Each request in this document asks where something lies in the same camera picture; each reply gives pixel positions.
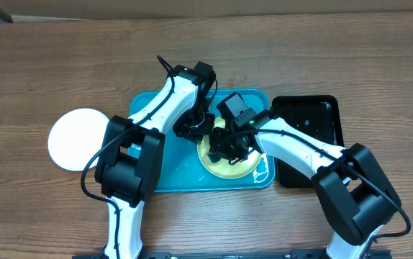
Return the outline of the light green plate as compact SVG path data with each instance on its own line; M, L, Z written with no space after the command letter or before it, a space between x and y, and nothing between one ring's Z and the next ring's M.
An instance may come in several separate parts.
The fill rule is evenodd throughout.
M214 120L214 127L227 128L225 121L221 117ZM205 136L201 143L197 145L197 155L201 164L214 176L224 179L237 179L246 176L256 169L261 162L262 155L254 151L247 160L243 160L234 165L230 165L226 160L221 159L218 163L212 163L208 158L209 135Z

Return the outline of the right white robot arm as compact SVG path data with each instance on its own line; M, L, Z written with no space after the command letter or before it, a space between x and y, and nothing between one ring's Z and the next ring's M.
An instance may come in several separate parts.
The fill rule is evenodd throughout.
M361 144L345 148L294 129L268 110L224 115L224 127L209 137L212 159L231 165L251 150L277 158L310 180L334 230L328 258L364 258L378 231L401 201L372 152Z

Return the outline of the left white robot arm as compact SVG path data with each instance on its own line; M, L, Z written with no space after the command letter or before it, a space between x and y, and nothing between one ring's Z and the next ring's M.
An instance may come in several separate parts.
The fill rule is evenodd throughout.
M102 258L138 258L142 251L141 224L144 203L160 179L165 135L179 124L211 124L207 95L216 80L211 65L169 69L166 84L139 112L125 119L112 117L107 126L95 170L101 200L109 207L109 239Z

